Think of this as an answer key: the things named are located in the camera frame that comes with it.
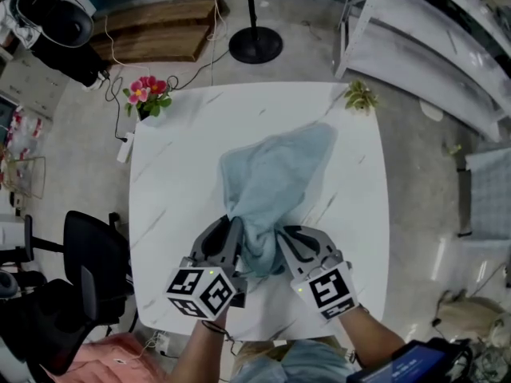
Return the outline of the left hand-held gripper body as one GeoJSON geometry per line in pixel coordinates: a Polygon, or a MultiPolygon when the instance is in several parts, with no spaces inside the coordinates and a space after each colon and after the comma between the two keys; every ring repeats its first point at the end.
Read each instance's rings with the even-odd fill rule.
{"type": "Polygon", "coordinates": [[[230,306],[245,307],[247,288],[233,265],[185,257],[172,270],[165,297],[185,316],[215,321],[230,306]]]}

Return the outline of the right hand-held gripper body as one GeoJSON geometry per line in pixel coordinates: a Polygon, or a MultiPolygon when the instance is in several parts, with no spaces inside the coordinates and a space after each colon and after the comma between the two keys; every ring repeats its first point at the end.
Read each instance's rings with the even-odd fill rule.
{"type": "Polygon", "coordinates": [[[316,267],[310,270],[305,277],[293,279],[291,288],[326,321],[359,306],[351,264],[344,260],[326,269],[316,267]]]}

